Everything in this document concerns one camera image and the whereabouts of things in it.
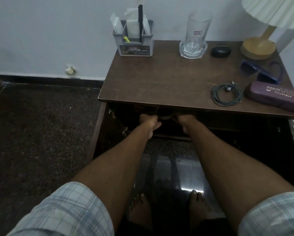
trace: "foot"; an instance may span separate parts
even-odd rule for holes
[[[197,228],[204,219],[213,219],[212,210],[201,193],[193,190],[189,195],[189,222],[191,232]]]
[[[129,221],[152,231],[151,210],[144,194],[137,195],[129,207]]]

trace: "plaid shirt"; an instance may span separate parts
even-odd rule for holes
[[[106,207],[86,186],[67,183],[23,217],[8,236],[112,236]],[[238,235],[294,235],[294,192],[261,202],[242,219]]]

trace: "round wooden lamp base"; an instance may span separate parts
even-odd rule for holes
[[[241,52],[250,59],[267,59],[275,52],[275,43],[261,37],[247,38],[241,45]]]

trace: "white lampshade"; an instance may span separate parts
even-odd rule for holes
[[[242,6],[263,23],[294,29],[294,0],[242,0]]]

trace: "black pants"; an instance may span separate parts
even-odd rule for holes
[[[153,236],[150,230],[132,222],[122,221],[117,236]],[[198,235],[236,235],[226,218],[206,219],[200,222],[198,228],[192,232]]]

